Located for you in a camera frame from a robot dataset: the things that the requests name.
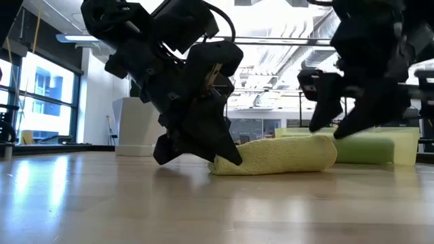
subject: foam pad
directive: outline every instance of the foam pad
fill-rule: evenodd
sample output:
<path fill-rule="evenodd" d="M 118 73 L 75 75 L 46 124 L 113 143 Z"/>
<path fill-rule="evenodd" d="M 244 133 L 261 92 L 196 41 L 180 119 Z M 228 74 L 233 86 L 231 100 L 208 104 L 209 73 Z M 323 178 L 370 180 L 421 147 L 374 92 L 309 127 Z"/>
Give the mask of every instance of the foam pad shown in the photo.
<path fill-rule="evenodd" d="M 419 141 L 417 127 L 379 127 L 341 140 L 333 139 L 335 129 L 324 128 L 315 135 L 327 136 L 338 151 L 337 163 L 414 165 Z M 306 128 L 281 128 L 277 137 L 311 134 Z"/>
<path fill-rule="evenodd" d="M 217 156 L 208 164 L 216 175 L 262 175 L 323 171 L 336 161 L 337 152 L 327 136 L 256 140 L 238 146 L 240 166 Z"/>

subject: ceiling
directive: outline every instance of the ceiling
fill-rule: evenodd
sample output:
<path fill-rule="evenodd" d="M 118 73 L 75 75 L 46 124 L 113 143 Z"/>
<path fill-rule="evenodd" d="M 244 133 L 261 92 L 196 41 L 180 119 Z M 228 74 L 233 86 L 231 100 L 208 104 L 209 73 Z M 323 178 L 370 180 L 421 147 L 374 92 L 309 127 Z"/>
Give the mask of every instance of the ceiling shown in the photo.
<path fill-rule="evenodd" d="M 83 0 L 42 0 L 42 19 L 60 32 L 86 35 L 80 5 Z M 131 0 L 148 12 L 162 0 Z M 339 19 L 328 7 L 307 4 L 306 0 L 207 0 L 225 11 L 232 19 L 240 37 L 321 38 L 329 39 Z M 24 0 L 24 6 L 38 14 L 39 0 Z M 216 16 L 219 36 L 230 36 L 227 23 Z M 106 60 L 109 49 L 102 43 L 91 43 L 96 57 Z M 329 47 L 240 45 L 245 58 L 232 77 L 236 92 L 228 105 L 237 109 L 297 109 L 298 81 L 302 68 L 321 68 L 336 72 L 337 55 Z M 311 110 L 315 103 L 302 98 L 302 109 Z"/>

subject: window frame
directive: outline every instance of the window frame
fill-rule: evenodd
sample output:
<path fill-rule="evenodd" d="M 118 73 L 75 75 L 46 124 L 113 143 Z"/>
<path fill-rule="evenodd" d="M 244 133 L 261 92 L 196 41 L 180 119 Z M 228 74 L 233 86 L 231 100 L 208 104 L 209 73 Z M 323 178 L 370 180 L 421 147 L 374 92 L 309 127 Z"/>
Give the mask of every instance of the window frame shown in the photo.
<path fill-rule="evenodd" d="M 12 57 L 12 72 L 11 72 L 9 86 L 0 85 L 0 90 L 9 92 L 9 99 L 8 99 L 8 103 L 7 103 L 8 105 L 19 106 L 19 97 L 20 96 L 26 96 L 28 98 L 34 98 L 34 99 L 40 100 L 42 102 L 49 102 L 52 104 L 58 104 L 61 106 L 70 107 L 71 108 L 71 120 L 70 120 L 70 124 L 69 124 L 69 136 L 73 139 L 74 142 L 76 142 L 77 141 L 77 120 L 78 120 L 78 110 L 79 110 L 79 92 L 80 92 L 79 88 L 80 88 L 80 82 L 81 82 L 81 74 L 79 74 L 79 73 L 77 73 L 77 72 L 71 70 L 70 68 L 67 68 L 61 64 L 53 62 L 52 59 L 45 57 L 43 54 L 36 52 L 35 55 L 47 60 L 48 62 L 51 62 L 51 63 L 58 65 L 62 68 L 65 68 L 66 70 L 73 73 L 73 75 L 74 75 L 73 90 L 71 91 L 73 93 L 72 94 L 73 98 L 72 98 L 71 103 L 63 102 L 61 100 L 49 98 L 47 96 L 42 96 L 42 95 L 35 94 L 32 92 L 25 92 L 25 91 L 20 90 L 21 72 L 22 72 L 22 57 L 20 57 L 16 54 L 12 54 L 12 56 L 13 56 Z M 5 60 L 6 62 L 10 63 L 9 58 L 5 55 L 0 55 L 0 59 Z M 14 74 L 15 74 L 15 77 L 17 79 L 18 84 L 15 84 L 15 82 L 14 82 Z M 12 125 L 14 126 L 14 128 L 16 126 L 17 118 L 18 118 L 18 111 L 14 111 L 13 119 L 12 119 Z"/>

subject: yellow towel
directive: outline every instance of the yellow towel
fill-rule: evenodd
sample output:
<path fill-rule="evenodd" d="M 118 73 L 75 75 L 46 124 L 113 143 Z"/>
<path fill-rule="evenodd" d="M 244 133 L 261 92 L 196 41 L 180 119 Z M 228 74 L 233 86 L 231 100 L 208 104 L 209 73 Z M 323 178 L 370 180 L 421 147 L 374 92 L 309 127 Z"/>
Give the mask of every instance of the yellow towel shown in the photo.
<path fill-rule="evenodd" d="M 216 175 L 239 176 L 323 171 L 336 161 L 327 136 L 264 139 L 238 146 L 243 163 L 236 166 L 217 156 L 208 168 Z"/>

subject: wooden floor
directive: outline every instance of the wooden floor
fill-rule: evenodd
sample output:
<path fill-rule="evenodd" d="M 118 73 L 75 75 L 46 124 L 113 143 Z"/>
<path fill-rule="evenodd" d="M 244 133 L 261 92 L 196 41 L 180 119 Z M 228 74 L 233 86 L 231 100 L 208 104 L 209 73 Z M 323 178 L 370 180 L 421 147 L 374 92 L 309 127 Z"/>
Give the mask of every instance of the wooden floor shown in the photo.
<path fill-rule="evenodd" d="M 110 152 L 0 163 L 0 243 L 434 243 L 434 167 L 216 177 Z"/>

